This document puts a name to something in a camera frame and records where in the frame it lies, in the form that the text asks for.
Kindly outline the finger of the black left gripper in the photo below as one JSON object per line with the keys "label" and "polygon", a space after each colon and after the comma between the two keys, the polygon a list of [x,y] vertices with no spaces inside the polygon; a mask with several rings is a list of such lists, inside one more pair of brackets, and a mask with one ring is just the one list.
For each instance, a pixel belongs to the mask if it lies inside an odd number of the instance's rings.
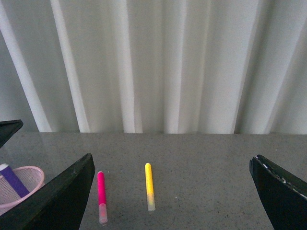
{"label": "finger of the black left gripper", "polygon": [[23,127],[22,120],[11,120],[0,122],[0,148]]}

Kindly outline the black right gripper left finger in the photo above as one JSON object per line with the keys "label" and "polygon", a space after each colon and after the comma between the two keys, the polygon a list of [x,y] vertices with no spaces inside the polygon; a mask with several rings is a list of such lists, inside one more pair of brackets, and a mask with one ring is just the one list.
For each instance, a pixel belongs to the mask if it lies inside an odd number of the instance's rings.
{"label": "black right gripper left finger", "polygon": [[0,217],[2,230],[77,230],[91,191],[95,166],[85,154]]}

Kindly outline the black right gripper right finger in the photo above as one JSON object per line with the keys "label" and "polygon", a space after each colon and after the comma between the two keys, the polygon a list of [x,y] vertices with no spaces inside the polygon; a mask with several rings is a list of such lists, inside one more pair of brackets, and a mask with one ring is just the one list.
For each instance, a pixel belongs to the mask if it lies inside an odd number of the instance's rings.
{"label": "black right gripper right finger", "polygon": [[307,183],[262,155],[253,157],[249,171],[275,230],[307,228]]}

